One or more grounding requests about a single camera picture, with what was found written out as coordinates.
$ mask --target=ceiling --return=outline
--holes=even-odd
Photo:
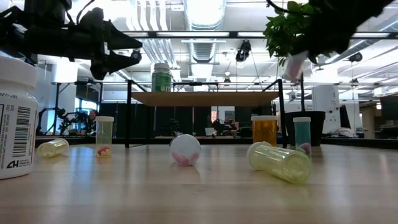
[[[266,7],[265,1],[259,0],[226,0],[227,7],[223,22],[223,30],[264,30],[267,23],[267,16],[275,16],[272,8]],[[77,12],[88,2],[88,0],[73,1],[74,5],[70,11],[72,16],[76,16]],[[128,2],[126,0],[97,0],[97,4],[104,8],[105,16],[112,19],[114,25],[119,30],[129,30],[126,25],[126,18],[133,16],[133,12],[125,7]],[[274,0],[275,3],[282,5],[281,0]],[[5,10],[11,5],[17,5],[23,8],[23,1],[0,1],[0,9]],[[149,23],[149,3],[147,2],[147,21]],[[182,0],[167,0],[166,1],[166,21],[170,30],[185,30],[185,19]],[[392,3],[389,7],[385,8],[382,15],[378,18],[372,18],[362,24],[358,31],[377,32],[385,26],[386,21],[398,21],[398,3]],[[225,44],[218,44],[216,59],[212,71],[211,80],[218,80],[222,82],[225,77],[225,72],[230,73],[231,81],[233,82],[273,82],[277,73],[281,74],[284,69],[276,65],[276,58],[269,56],[266,50],[266,44],[263,40],[252,39],[250,40],[252,46],[252,54],[245,61],[243,68],[237,68],[234,61],[236,49],[240,46],[242,40],[228,39]],[[181,43],[181,39],[172,39],[172,48],[177,60],[177,64],[181,68],[181,78],[191,78],[190,71],[190,57],[188,54],[187,44]],[[352,41],[351,45],[358,43],[358,40]],[[305,62],[305,81],[306,82],[349,82],[352,78],[359,77],[360,82],[374,83],[374,82],[390,82],[395,81],[391,78],[398,78],[398,51],[396,40],[382,40],[366,49],[361,50],[363,60],[358,63],[351,64],[350,62],[341,60],[332,65],[322,67],[322,71],[316,71],[316,67],[311,65],[310,62]],[[123,50],[124,53],[131,53],[130,51]],[[139,65],[126,68],[132,78],[138,82],[150,82],[150,66],[152,62],[147,55],[142,51],[142,60]],[[90,62],[81,61],[81,70],[87,69]],[[388,66],[386,69],[378,72],[382,67]],[[87,76],[89,73],[81,72],[80,75]],[[117,78],[107,78],[107,81],[120,81]],[[243,89],[256,89],[259,86],[244,86]],[[358,93],[369,92],[375,86],[361,87],[362,91]]]

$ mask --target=desk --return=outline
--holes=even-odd
[[[398,151],[313,150],[313,175],[292,185],[246,161],[247,146],[203,146],[195,167],[166,145],[90,145],[37,158],[33,173],[0,180],[1,223],[398,223]]]

